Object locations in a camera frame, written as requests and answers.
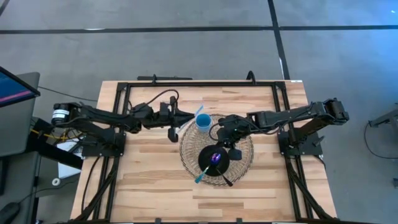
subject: black bowl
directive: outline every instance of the black bowl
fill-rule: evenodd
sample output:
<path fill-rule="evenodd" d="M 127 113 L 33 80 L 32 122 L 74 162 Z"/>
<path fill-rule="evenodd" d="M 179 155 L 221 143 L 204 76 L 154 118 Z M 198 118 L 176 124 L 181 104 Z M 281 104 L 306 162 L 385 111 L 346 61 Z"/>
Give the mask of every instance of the black bowl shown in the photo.
<path fill-rule="evenodd" d="M 210 165 L 211 156 L 214 153 L 220 153 L 221 158 L 220 162 L 217 165 Z M 198 158 L 199 167 L 202 171 L 204 171 L 209 165 L 209 169 L 206 171 L 206 175 L 212 177 L 218 177 L 220 174 L 217 172 L 216 169 L 219 170 L 220 173 L 224 174 L 229 167 L 229 156 L 227 151 L 223 147 L 219 147 L 216 145 L 210 145 L 204 147 L 200 153 Z"/>

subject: purple object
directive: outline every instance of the purple object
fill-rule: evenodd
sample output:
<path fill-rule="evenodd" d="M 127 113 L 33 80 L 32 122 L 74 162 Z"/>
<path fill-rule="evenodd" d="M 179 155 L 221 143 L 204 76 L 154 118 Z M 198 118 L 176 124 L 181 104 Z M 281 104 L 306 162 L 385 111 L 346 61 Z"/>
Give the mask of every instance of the purple object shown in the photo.
<path fill-rule="evenodd" d="M 221 159 L 221 154 L 220 153 L 214 153 L 211 156 L 211 160 L 210 160 L 211 165 L 217 165 L 220 162 L 220 159 Z"/>

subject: plastic cup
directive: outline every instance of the plastic cup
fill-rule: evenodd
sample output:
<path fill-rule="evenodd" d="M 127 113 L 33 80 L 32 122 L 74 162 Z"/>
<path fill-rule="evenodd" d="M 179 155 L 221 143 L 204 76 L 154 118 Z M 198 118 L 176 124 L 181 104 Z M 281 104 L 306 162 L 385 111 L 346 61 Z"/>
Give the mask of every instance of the plastic cup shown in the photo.
<path fill-rule="evenodd" d="M 208 114 L 199 114 L 195 118 L 195 122 L 198 130 L 203 133 L 208 132 L 211 128 L 211 117 Z"/>

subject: black bracket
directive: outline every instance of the black bracket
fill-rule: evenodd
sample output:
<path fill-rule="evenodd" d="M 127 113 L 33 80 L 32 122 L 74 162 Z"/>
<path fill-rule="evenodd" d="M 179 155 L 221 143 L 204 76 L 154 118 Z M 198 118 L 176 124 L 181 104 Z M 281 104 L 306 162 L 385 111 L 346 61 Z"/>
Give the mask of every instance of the black bracket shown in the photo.
<path fill-rule="evenodd" d="M 152 84 L 153 84 L 153 85 L 156 85 L 156 81 L 157 81 L 157 77 L 156 77 L 156 75 L 154 74 L 154 76 L 152 77 Z"/>
<path fill-rule="evenodd" d="M 246 80 L 251 80 L 253 85 L 256 85 L 256 77 L 254 76 L 254 73 L 252 71 L 249 71 L 248 76 L 246 77 Z"/>
<path fill-rule="evenodd" d="M 285 82 L 275 82 L 275 86 L 277 86 L 281 90 L 286 90 L 286 83 Z"/>
<path fill-rule="evenodd" d="M 124 145 L 126 143 L 126 133 L 115 133 L 115 144 L 103 144 L 98 142 L 95 137 L 88 136 L 84 138 L 84 145 L 81 156 L 104 156 L 119 157 L 124 154 Z"/>
<path fill-rule="evenodd" d="M 116 87 L 116 91 L 122 91 L 128 86 L 128 83 L 118 83 L 118 86 Z"/>
<path fill-rule="evenodd" d="M 307 136 L 298 146 L 292 146 L 287 131 L 278 132 L 279 149 L 282 155 L 302 156 L 302 155 L 322 155 L 322 147 L 320 142 L 324 136 L 319 137 L 318 133 Z"/>

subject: black cable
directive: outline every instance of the black cable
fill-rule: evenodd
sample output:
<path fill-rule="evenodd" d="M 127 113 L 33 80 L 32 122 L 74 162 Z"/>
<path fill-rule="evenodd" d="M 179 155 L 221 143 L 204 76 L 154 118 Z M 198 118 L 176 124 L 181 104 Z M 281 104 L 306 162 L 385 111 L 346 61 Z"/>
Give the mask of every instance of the black cable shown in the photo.
<path fill-rule="evenodd" d="M 90 109 L 88 111 L 90 113 L 97 114 L 97 115 L 100 115 L 100 116 L 107 116 L 109 118 L 127 118 L 128 116 L 130 116 L 129 114 L 126 114 L 126 115 L 122 115 L 122 114 L 106 114 L 106 115 L 104 115 L 102 113 L 99 113 L 99 112 L 96 112 L 95 110 L 90 110 Z"/>
<path fill-rule="evenodd" d="M 369 150 L 369 152 L 371 152 L 371 154 L 373 154 L 374 156 L 377 156 L 377 157 L 382 158 L 382 159 L 398 159 L 398 157 L 379 156 L 376 153 L 372 152 L 372 150 L 370 149 L 370 147 L 368 145 L 368 141 L 366 140 L 366 130 L 367 130 L 368 126 L 369 126 L 369 123 L 366 124 L 366 126 L 365 126 L 365 131 L 363 132 L 363 139 L 365 140 L 365 145 L 366 145 L 366 148 Z"/>
<path fill-rule="evenodd" d="M 278 130 L 280 129 L 280 127 L 283 127 L 283 126 L 285 126 L 285 124 L 283 124 L 283 125 L 280 125 L 279 127 L 277 127 L 277 129 L 274 131 L 274 132 L 265 132 L 265 131 L 263 131 L 263 130 L 261 130 L 257 125 L 255 125 L 255 124 L 253 124 L 252 122 L 250 122 L 250 121 L 248 121 L 247 119 L 240 119 L 241 121 L 244 121 L 244 122 L 246 122 L 247 124 L 249 124 L 249 125 L 251 125 L 251 126 L 253 126 L 254 128 L 256 128 L 259 132 L 261 132 L 262 134 L 266 134 L 266 135 L 271 135 L 271 134 L 275 134 L 276 132 L 278 132 Z"/>
<path fill-rule="evenodd" d="M 61 94 L 61 95 L 69 96 L 69 97 L 72 97 L 72 98 L 76 98 L 76 99 L 79 99 L 79 100 L 86 100 L 86 101 L 91 101 L 91 102 L 97 102 L 98 101 L 98 100 L 91 100 L 91 99 L 82 98 L 82 97 L 79 97 L 79 96 L 72 96 L 72 95 L 69 95 L 69 94 L 66 94 L 66 93 L 61 93 L 59 91 L 55 91 L 55 90 L 52 90 L 52 89 L 49 89 L 49 88 L 46 88 L 46 87 L 42 87 L 42 86 L 39 86 L 39 88 L 42 88 L 43 90 L 48 90 L 48 91 L 51 91 L 51 92 L 54 92 L 54 93 L 58 93 L 58 94 Z"/>
<path fill-rule="evenodd" d="M 211 139 L 211 140 L 214 140 L 214 141 L 218 141 L 218 139 L 215 139 L 215 138 L 213 138 L 213 137 L 211 136 L 211 130 L 213 130 L 213 128 L 214 128 L 215 126 L 220 125 L 220 124 L 235 122 L 235 121 L 236 121 L 236 120 L 229 120 L 229 121 L 222 121 L 222 122 L 218 122 L 218 123 L 213 124 L 213 125 L 210 127 L 210 130 L 209 130 L 209 137 L 210 137 L 210 139 Z"/>
<path fill-rule="evenodd" d="M 31 194 L 25 196 L 25 197 L 24 197 L 22 200 L 20 200 L 18 203 L 23 202 L 25 199 L 27 199 L 28 197 L 30 197 L 32 194 L 36 194 L 36 193 L 42 192 L 42 191 L 44 191 L 44 190 L 58 190 L 58 189 L 61 189 L 61 188 L 64 187 L 64 186 L 66 186 L 66 185 L 68 185 L 68 184 L 72 184 L 72 183 L 74 183 L 74 182 L 76 182 L 76 181 L 78 181 L 78 180 L 79 180 L 79 179 L 76 179 L 76 180 L 71 181 L 71 182 L 67 182 L 67 183 L 65 183 L 64 185 L 60 186 L 60 187 L 47 188 L 47 189 L 42 189 L 42 190 L 35 191 L 35 192 L 33 192 L 33 193 L 31 193 Z"/>
<path fill-rule="evenodd" d="M 67 122 L 57 123 L 57 126 L 70 124 L 70 123 L 72 123 L 72 122 L 75 122 L 75 121 L 78 120 L 78 119 L 84 119 L 84 117 L 81 117 L 81 116 L 80 116 L 80 117 L 73 118 L 73 119 L 71 119 L 70 121 L 67 121 Z"/>
<path fill-rule="evenodd" d="M 131 110 L 132 109 L 132 103 L 129 101 L 129 105 L 130 105 L 130 109 L 129 110 Z"/>
<path fill-rule="evenodd" d="M 98 156 L 93 165 L 91 166 L 90 172 L 88 173 L 88 178 L 87 178 L 87 182 L 86 182 L 86 187 L 85 187 L 85 191 L 83 192 L 83 198 L 81 199 L 81 212 L 83 213 L 84 211 L 84 207 L 85 207 L 85 197 L 86 197 L 86 193 L 87 193 L 87 187 L 88 187 L 88 182 L 90 181 L 91 178 L 91 174 L 93 173 L 95 164 L 97 164 L 98 160 L 100 159 L 100 157 Z"/>
<path fill-rule="evenodd" d="M 72 132 L 73 135 L 74 135 L 74 137 L 77 138 L 77 139 L 80 141 L 80 136 L 82 135 L 82 133 L 76 134 L 75 131 L 73 130 L 73 128 L 71 128 L 71 129 L 69 130 L 69 132 Z"/>
<path fill-rule="evenodd" d="M 134 110 L 134 112 L 138 112 L 138 111 L 140 111 L 141 109 L 143 109 L 143 107 L 145 107 L 145 106 L 147 106 L 147 105 L 149 105 L 150 103 L 152 103 L 153 101 L 155 101 L 158 97 L 160 97 L 161 95 L 163 95 L 164 93 L 167 93 L 168 91 L 173 91 L 173 92 L 175 92 L 176 94 L 177 94 L 177 97 L 176 97 L 176 99 L 175 99 L 175 102 L 170 102 L 170 104 L 174 104 L 174 103 L 176 103 L 177 101 L 178 101 L 178 99 L 180 98 L 180 94 L 178 93 L 178 91 L 177 90 L 174 90 L 174 89 L 168 89 L 168 90 L 165 90 L 165 91 L 163 91 L 163 92 L 161 92 L 161 93 L 159 93 L 157 96 L 155 96 L 153 99 L 151 99 L 148 103 L 145 103 L 144 105 L 142 105 L 140 108 L 138 108 L 138 109 L 136 109 L 136 110 Z"/>
<path fill-rule="evenodd" d="M 89 203 L 89 205 L 84 209 L 84 211 L 75 218 L 75 220 L 87 220 L 87 218 L 90 216 L 92 213 L 94 207 L 98 204 L 98 202 L 101 200 L 102 195 L 104 194 L 105 190 L 108 188 L 109 184 L 111 181 L 115 178 L 115 174 L 117 173 L 117 168 L 115 166 L 112 166 L 111 171 L 109 172 L 107 178 L 105 179 L 104 183 L 98 187 L 97 193 Z"/>

